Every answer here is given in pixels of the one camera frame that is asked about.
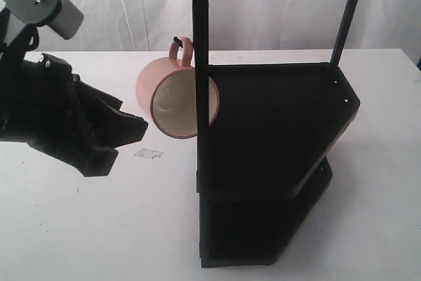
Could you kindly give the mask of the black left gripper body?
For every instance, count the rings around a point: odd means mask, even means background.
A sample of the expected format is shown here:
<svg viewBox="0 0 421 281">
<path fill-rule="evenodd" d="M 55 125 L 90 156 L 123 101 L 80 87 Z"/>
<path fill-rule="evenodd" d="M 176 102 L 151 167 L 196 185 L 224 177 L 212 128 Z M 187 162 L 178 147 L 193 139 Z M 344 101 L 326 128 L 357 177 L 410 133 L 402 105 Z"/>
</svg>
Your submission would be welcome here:
<svg viewBox="0 0 421 281">
<path fill-rule="evenodd" d="M 1 58 L 1 141 L 25 143 L 66 163 L 96 163 L 99 142 L 92 122 L 98 89 L 62 59 Z"/>
</svg>

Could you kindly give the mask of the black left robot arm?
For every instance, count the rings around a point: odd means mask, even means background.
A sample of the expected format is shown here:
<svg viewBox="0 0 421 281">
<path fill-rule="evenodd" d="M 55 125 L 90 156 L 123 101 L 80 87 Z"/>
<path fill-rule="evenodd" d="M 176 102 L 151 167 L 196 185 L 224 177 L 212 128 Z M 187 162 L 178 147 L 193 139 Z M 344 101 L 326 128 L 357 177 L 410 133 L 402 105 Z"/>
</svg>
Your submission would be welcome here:
<svg viewBox="0 0 421 281">
<path fill-rule="evenodd" d="M 37 47 L 36 26 L 1 11 L 1 141 L 73 166 L 85 177 L 109 175 L 118 147 L 143 139 L 148 123 L 121 111 L 122 101 L 85 82 L 64 59 Z"/>
</svg>

